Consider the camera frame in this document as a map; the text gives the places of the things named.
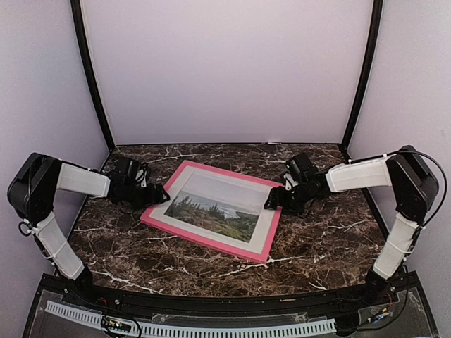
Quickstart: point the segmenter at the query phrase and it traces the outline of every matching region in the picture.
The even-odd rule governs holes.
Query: picture frame
[[[148,208],[141,221],[192,242],[265,263],[281,208],[264,209],[280,183],[184,161],[164,188],[171,200]]]

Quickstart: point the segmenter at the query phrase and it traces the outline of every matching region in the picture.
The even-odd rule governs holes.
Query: light purple wall
[[[359,158],[404,144],[435,157],[451,178],[448,0],[384,3],[374,65],[350,154]],[[395,214],[393,193],[378,188],[372,194],[391,223]],[[409,267],[420,276],[442,337],[451,337],[450,198],[408,260]]]
[[[0,3],[0,337],[22,337],[43,272],[51,272],[6,190],[33,151],[98,168],[107,156],[80,60],[69,1]],[[56,198],[68,234],[83,196]]]
[[[83,4],[118,144],[341,141],[371,0]]]

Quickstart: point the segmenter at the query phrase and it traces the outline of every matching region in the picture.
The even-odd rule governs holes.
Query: black wire
[[[316,198],[315,198],[315,199],[312,199],[311,202],[310,202],[310,204],[309,204],[309,210],[307,210],[307,212],[305,213],[305,215],[300,215],[300,214],[298,213],[298,217],[299,217],[299,218],[302,218],[302,219],[305,219],[305,218],[309,217],[309,216],[310,216],[310,213],[311,213],[311,207],[314,205],[314,203],[315,203],[316,201],[317,201]]]
[[[373,327],[373,328],[362,328],[363,326],[366,326],[366,325],[371,324],[371,323],[368,323],[368,322],[362,323],[362,324],[360,324],[360,325],[358,325],[358,326],[354,326],[354,327],[335,327],[336,330],[337,330],[337,332],[377,331],[377,330],[384,329],[384,328],[386,328],[386,327],[389,326],[389,325],[392,325],[392,324],[393,324],[393,323],[394,323],[394,322],[402,315],[404,309],[406,308],[406,305],[407,305],[407,299],[408,299],[408,297],[409,297],[409,290],[410,290],[410,283],[409,283],[409,269],[407,268],[406,265],[403,265],[403,267],[404,267],[404,269],[405,269],[405,273],[407,274],[406,296],[405,296],[404,303],[403,303],[403,305],[402,305],[402,308],[401,308],[400,312],[398,312],[397,315],[396,315],[395,317],[393,317],[393,319],[392,319],[390,322],[388,322],[388,323],[386,323],[386,324],[384,324],[384,325],[381,325],[381,326],[379,326],[379,327]]]
[[[119,212],[120,213],[122,213],[122,214],[124,214],[124,215],[131,215],[131,216],[133,216],[134,214],[136,214],[136,212],[138,212],[139,211],[139,209],[133,209],[132,208],[132,212],[131,213],[129,213],[129,212],[127,212],[127,211],[124,211],[124,203],[122,202],[122,201],[119,201],[119,204],[121,205],[121,207],[119,208]]]
[[[108,306],[103,306],[103,305],[98,305],[98,304],[91,303],[90,301],[87,301],[86,299],[83,299],[75,290],[72,289],[72,287],[69,284],[67,284],[67,287],[68,287],[69,290],[72,291],[72,294],[74,296],[76,296],[79,300],[81,300],[83,303],[85,303],[85,304],[87,304],[89,306],[93,306],[95,308],[102,308],[105,311],[116,312],[117,314],[125,317],[125,319],[133,321],[136,324],[136,327],[138,328],[138,336],[137,336],[137,338],[141,338],[141,336],[142,336],[142,327],[138,323],[138,321],[135,319],[135,317],[133,317],[132,315],[129,315],[128,313],[123,312],[121,310],[117,310],[115,308],[109,308]]]
[[[108,325],[105,325],[104,329],[109,333],[109,334],[105,334],[106,336],[112,337],[112,338],[114,338],[115,336],[117,337],[117,334],[110,331]]]
[[[447,191],[448,191],[448,180],[447,180],[445,171],[443,170],[442,166],[439,164],[439,162],[437,162],[436,159],[434,159],[432,156],[429,156],[428,154],[422,153],[420,151],[397,150],[397,151],[392,151],[391,153],[386,154],[386,156],[391,156],[391,155],[395,155],[395,154],[415,154],[415,155],[419,155],[419,156],[422,156],[424,158],[427,158],[428,160],[430,160],[432,163],[435,164],[435,166],[439,169],[440,173],[443,176],[444,187],[443,187],[442,199],[440,200],[440,203],[438,204],[438,206],[434,210],[434,212],[431,214],[431,216],[426,221],[422,222],[422,224],[420,224],[420,230],[421,230],[427,224],[429,224],[429,222],[435,217],[435,215],[437,215],[438,211],[442,208],[443,204],[445,203],[445,198],[446,198]],[[384,157],[384,155],[372,156],[372,157],[367,157],[367,158],[360,158],[358,160],[351,161],[350,164],[360,163],[362,161],[374,160],[374,159],[381,158],[381,157]]]
[[[387,326],[392,325],[402,315],[402,312],[404,311],[404,309],[406,308],[406,305],[407,305],[407,299],[409,298],[409,290],[410,290],[409,269],[407,268],[406,265],[404,265],[404,269],[407,274],[407,288],[406,288],[406,296],[404,299],[404,304],[402,305],[401,311],[398,312],[397,315],[395,317],[393,317],[393,319],[390,322],[388,322],[380,327],[374,327],[374,328],[369,327],[369,328],[363,328],[363,329],[357,328],[357,331],[376,331],[376,330],[384,329]]]
[[[335,298],[334,299],[334,301],[339,301],[339,302],[346,301],[348,303],[358,303],[361,300],[362,300],[362,298],[360,296],[356,297],[356,298]]]
[[[441,172],[441,174],[443,176],[444,187],[443,187],[442,199],[441,199],[440,203],[438,204],[437,208],[435,209],[435,211],[432,213],[432,215],[421,224],[421,227],[425,227],[435,217],[435,215],[437,215],[437,212],[442,208],[443,204],[445,203],[445,197],[446,197],[447,191],[448,191],[448,180],[447,180],[445,171],[443,170],[442,166],[437,162],[436,159],[434,159],[432,156],[429,156],[428,154],[421,153],[420,151],[399,150],[399,151],[396,151],[395,153],[396,154],[416,154],[416,155],[423,156],[423,157],[427,158],[428,160],[430,160],[432,163],[434,163],[435,166],[439,169],[439,171]]]

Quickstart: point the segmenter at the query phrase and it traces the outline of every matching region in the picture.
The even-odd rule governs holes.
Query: pink picture frame
[[[214,189],[218,188],[216,186],[214,187],[216,184],[214,180],[218,182],[217,184],[219,184],[218,187],[220,187],[220,189]],[[236,192],[233,191],[233,185],[236,186]],[[271,245],[276,233],[281,215],[281,208],[278,208],[277,210],[266,210],[263,209],[263,205],[271,188],[280,185],[281,184],[276,182],[245,174],[234,173],[192,161],[184,161],[164,186],[165,190],[171,195],[171,200],[164,204],[148,208],[142,214],[141,221],[146,225],[174,234],[191,242],[219,250],[223,253],[257,263],[265,263],[268,259],[269,251],[271,250]],[[180,203],[184,203],[180,199],[187,195],[190,196],[185,197],[190,201],[190,204],[188,205],[191,206],[190,198],[191,196],[194,196],[193,199],[196,203],[193,202],[193,205],[197,207],[197,210],[206,210],[199,206],[203,201],[209,201],[207,198],[198,197],[203,195],[199,193],[199,191],[202,190],[208,192],[211,200],[216,201],[218,200],[218,196],[220,197],[221,201],[218,202],[219,204],[216,203],[216,206],[213,208],[221,208],[221,206],[232,204],[229,202],[227,202],[227,204],[221,204],[224,198],[229,198],[231,201],[241,201],[238,203],[240,206],[237,208],[241,208],[242,203],[249,203],[245,210],[252,210],[253,214],[259,212],[258,220],[254,225],[252,235],[250,235],[251,237],[246,237],[246,240],[244,240],[236,237],[235,234],[226,236],[208,230],[205,227],[180,221],[179,218],[168,216],[168,214],[171,214],[168,211],[171,210],[171,208],[175,208],[175,206],[179,206]],[[223,197],[223,194],[220,194],[217,190],[220,190],[221,192],[230,190],[233,193],[229,194],[229,197]],[[234,212],[235,217],[238,215],[238,218],[254,216],[241,211],[229,211],[227,209],[225,211]]]

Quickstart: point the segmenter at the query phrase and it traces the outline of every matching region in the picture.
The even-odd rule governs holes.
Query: marble tabletop
[[[184,161],[280,182],[283,162],[306,152],[320,168],[343,162],[333,144],[174,144],[119,146],[119,156],[148,162],[152,182],[166,182]],[[359,191],[317,201],[306,218],[282,215],[270,258],[256,264],[193,244],[89,199],[69,242],[97,285],[177,296],[272,296],[362,284],[384,243]]]

